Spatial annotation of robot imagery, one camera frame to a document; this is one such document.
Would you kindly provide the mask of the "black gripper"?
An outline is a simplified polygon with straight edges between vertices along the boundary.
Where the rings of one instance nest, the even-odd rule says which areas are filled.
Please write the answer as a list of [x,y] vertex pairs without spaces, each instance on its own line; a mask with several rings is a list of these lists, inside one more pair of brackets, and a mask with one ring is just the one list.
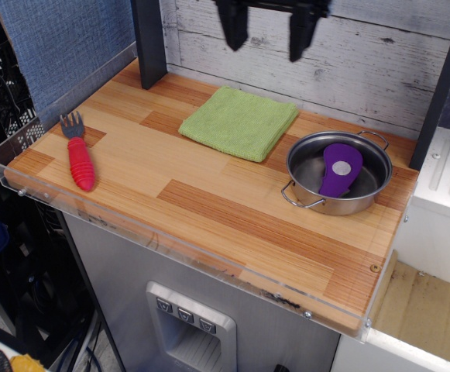
[[248,7],[292,13],[290,61],[301,59],[311,45],[320,17],[327,17],[331,0],[215,1],[228,46],[237,51],[248,39]]

